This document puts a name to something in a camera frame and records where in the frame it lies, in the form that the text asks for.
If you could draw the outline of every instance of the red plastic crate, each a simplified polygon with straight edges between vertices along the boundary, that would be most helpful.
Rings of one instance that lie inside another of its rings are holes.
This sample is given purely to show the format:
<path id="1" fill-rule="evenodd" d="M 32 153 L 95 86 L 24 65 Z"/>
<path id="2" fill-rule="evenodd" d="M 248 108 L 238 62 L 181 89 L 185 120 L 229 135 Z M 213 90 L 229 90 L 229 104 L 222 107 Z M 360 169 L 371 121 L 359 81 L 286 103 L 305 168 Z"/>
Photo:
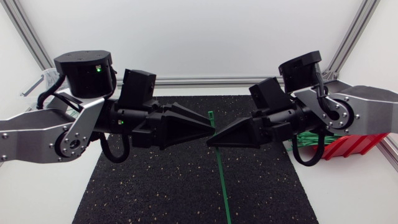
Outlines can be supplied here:
<path id="1" fill-rule="evenodd" d="M 388 133 L 371 134 L 366 136 L 343 136 L 331 143 L 330 145 L 325 146 L 325 152 L 323 153 L 322 158 L 329 160 L 332 157 L 348 157 L 349 155 L 356 153 L 361 153 L 362 155 L 365 155 L 387 135 Z"/>

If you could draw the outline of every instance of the speckled black mat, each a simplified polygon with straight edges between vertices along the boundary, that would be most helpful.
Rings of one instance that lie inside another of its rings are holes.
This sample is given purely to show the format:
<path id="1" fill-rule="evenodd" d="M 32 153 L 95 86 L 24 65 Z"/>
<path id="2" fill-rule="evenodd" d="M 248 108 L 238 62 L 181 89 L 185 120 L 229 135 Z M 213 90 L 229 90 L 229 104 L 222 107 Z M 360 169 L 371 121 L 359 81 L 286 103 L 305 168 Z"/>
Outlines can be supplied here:
<path id="1" fill-rule="evenodd" d="M 250 96 L 159 97 L 207 116 L 218 129 L 255 109 Z M 227 223 L 220 175 L 206 138 L 160 151 L 132 149 L 113 164 L 101 155 L 74 223 Z M 121 146 L 110 135 L 109 145 Z M 281 143 L 221 148 L 232 223 L 318 223 Z"/>

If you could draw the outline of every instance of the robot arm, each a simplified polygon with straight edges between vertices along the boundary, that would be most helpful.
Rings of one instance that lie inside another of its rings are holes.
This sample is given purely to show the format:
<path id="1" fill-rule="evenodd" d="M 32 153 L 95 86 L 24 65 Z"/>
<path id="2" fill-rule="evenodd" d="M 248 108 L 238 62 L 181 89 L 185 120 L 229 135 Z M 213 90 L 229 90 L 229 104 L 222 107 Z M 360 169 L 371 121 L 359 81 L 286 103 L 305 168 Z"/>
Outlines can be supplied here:
<path id="1" fill-rule="evenodd" d="M 106 157 L 122 162 L 130 145 L 165 149 L 214 134 L 207 118 L 177 103 L 161 105 L 153 99 L 154 74 L 126 70 L 119 99 L 109 99 L 116 87 L 109 52 L 70 52 L 56 58 L 55 64 L 70 88 L 43 93 L 42 101 L 43 95 L 56 96 L 46 109 L 0 121 L 0 160 L 68 162 L 99 139 Z M 66 114 L 68 105 L 79 112 L 76 119 Z M 109 150 L 104 133 L 122 134 L 121 156 Z"/>
<path id="2" fill-rule="evenodd" d="M 368 135 L 398 132 L 398 94 L 369 86 L 350 86 L 338 80 L 323 83 L 319 52 L 283 63 L 279 72 L 285 92 L 276 78 L 250 87 L 257 110 L 221 130 L 209 146 L 260 147 L 271 141 L 292 139 L 296 160 L 313 166 L 324 150 L 325 135 Z M 297 135 L 318 133 L 318 151 L 304 162 L 297 149 Z"/>

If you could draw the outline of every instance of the white floor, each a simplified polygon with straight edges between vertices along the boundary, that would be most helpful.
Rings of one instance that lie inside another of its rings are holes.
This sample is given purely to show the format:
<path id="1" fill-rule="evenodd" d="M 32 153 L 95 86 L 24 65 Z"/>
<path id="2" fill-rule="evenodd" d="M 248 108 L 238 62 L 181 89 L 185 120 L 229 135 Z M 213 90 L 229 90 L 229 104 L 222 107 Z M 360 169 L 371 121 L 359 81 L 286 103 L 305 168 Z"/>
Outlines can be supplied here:
<path id="1" fill-rule="evenodd" d="M 155 94 L 249 92 L 247 88 L 159 89 Z M 71 223 L 100 154 L 100 145 L 94 142 L 69 163 L 5 162 L 0 167 L 0 223 Z M 377 148 L 365 156 L 322 160 L 315 167 L 304 167 L 289 156 L 320 223 L 398 223 L 398 173 Z"/>

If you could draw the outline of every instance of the green wire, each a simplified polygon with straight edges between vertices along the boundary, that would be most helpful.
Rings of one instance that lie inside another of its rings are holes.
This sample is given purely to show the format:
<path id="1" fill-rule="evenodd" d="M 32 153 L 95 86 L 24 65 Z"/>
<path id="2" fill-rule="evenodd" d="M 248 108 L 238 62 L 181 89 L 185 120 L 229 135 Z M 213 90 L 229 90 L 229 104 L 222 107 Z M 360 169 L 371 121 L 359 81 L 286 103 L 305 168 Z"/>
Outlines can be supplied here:
<path id="1" fill-rule="evenodd" d="M 329 145 L 336 141 L 338 138 L 341 136 L 325 136 L 325 145 Z M 318 145 L 318 135 L 311 133 L 309 131 L 300 133 L 297 135 L 297 146 L 298 147 L 304 147 L 304 146 L 317 146 Z"/>
<path id="2" fill-rule="evenodd" d="M 215 122 L 214 122 L 214 113 L 212 111 L 209 111 L 208 116 L 209 116 L 211 126 L 213 128 L 215 128 L 216 126 L 215 126 Z M 228 196 L 226 194 L 226 187 L 225 187 L 224 174 L 223 174 L 223 164 L 221 162 L 221 154 L 220 154 L 220 150 L 218 149 L 218 147 L 216 147 L 216 156 L 217 156 L 218 170 L 220 172 L 221 187 L 223 188 L 226 220 L 227 220 L 228 224 L 231 224 L 231 215 L 229 214 L 229 206 L 228 206 Z"/>

